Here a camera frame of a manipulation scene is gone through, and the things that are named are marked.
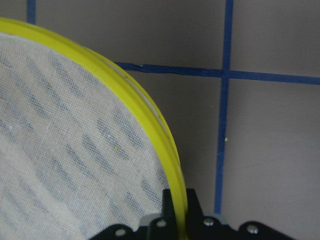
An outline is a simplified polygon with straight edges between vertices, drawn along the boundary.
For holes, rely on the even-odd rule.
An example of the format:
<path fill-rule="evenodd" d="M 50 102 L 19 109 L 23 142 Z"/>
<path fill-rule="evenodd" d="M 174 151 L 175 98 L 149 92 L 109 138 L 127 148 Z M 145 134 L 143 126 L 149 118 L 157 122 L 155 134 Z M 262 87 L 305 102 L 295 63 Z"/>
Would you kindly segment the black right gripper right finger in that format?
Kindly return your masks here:
<path fill-rule="evenodd" d="M 187 222 L 200 223 L 204 217 L 196 191 L 193 188 L 186 189 L 187 194 Z"/>

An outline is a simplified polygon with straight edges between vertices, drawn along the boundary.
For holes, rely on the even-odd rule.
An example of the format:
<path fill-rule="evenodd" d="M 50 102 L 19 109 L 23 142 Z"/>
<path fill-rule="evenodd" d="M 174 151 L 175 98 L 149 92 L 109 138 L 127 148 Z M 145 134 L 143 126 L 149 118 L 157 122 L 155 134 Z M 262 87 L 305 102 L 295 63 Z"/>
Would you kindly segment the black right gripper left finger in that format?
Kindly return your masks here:
<path fill-rule="evenodd" d="M 170 225 L 176 224 L 176 214 L 170 189 L 164 189 L 162 191 L 161 217 Z"/>

